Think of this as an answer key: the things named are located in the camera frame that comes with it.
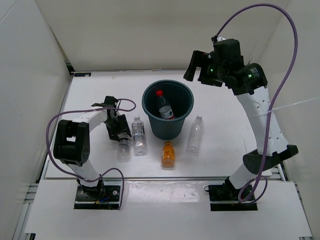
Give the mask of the red label water bottle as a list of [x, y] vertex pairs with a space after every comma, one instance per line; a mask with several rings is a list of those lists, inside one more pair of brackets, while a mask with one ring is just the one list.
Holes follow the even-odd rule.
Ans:
[[170, 102], [164, 97], [164, 93], [161, 89], [155, 92], [156, 104], [160, 114], [160, 117], [165, 120], [172, 120], [175, 118]]

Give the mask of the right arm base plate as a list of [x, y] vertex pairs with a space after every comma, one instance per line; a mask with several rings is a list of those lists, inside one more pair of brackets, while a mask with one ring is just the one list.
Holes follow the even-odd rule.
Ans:
[[245, 212], [258, 210], [257, 204], [254, 202], [254, 195], [248, 201], [240, 202], [238, 200], [240, 190], [230, 190], [225, 182], [211, 183], [205, 186], [203, 190], [209, 195], [211, 212]]

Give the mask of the clear unlabelled plastic bottle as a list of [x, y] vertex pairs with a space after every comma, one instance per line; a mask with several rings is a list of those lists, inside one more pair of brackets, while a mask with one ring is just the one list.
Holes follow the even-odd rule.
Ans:
[[202, 115], [197, 115], [193, 121], [190, 133], [188, 137], [188, 142], [186, 146], [186, 151], [194, 156], [200, 154], [201, 142], [204, 133], [204, 120]]

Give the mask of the tall white label water bottle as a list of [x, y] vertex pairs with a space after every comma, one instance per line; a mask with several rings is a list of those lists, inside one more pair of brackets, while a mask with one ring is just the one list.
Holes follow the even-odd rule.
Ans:
[[131, 123], [133, 150], [136, 156], [147, 154], [147, 144], [145, 138], [144, 123], [139, 116], [135, 116]]

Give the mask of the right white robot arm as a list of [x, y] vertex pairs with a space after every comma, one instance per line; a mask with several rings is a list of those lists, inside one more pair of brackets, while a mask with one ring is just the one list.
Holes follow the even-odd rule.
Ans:
[[299, 150], [286, 140], [270, 110], [268, 82], [259, 64], [245, 64], [239, 50], [211, 53], [195, 50], [184, 79], [193, 81], [196, 68], [200, 68], [198, 81], [202, 84], [225, 85], [233, 91], [253, 130], [256, 149], [245, 154], [240, 167], [224, 181], [226, 197], [236, 200], [242, 195], [243, 187], [255, 179], [259, 171], [292, 158]]

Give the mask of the small black cap bottle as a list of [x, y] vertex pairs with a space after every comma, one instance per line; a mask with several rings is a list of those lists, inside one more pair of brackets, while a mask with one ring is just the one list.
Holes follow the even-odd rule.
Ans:
[[131, 140], [129, 137], [123, 137], [119, 140], [117, 156], [119, 160], [128, 160], [131, 157]]

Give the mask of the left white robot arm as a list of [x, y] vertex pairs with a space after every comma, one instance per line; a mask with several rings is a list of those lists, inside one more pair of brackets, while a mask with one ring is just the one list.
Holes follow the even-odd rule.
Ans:
[[105, 194], [102, 177], [89, 160], [90, 132], [105, 124], [109, 139], [120, 142], [131, 137], [124, 114], [120, 114], [123, 98], [107, 96], [103, 103], [94, 103], [89, 110], [77, 110], [81, 115], [73, 120], [60, 120], [57, 125], [53, 156], [67, 165], [77, 177], [78, 184], [93, 200]]

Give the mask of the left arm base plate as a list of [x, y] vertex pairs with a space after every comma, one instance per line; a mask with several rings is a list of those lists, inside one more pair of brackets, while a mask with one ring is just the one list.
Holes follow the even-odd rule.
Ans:
[[97, 187], [78, 185], [74, 198], [75, 210], [119, 210], [122, 205], [123, 183], [104, 181]]

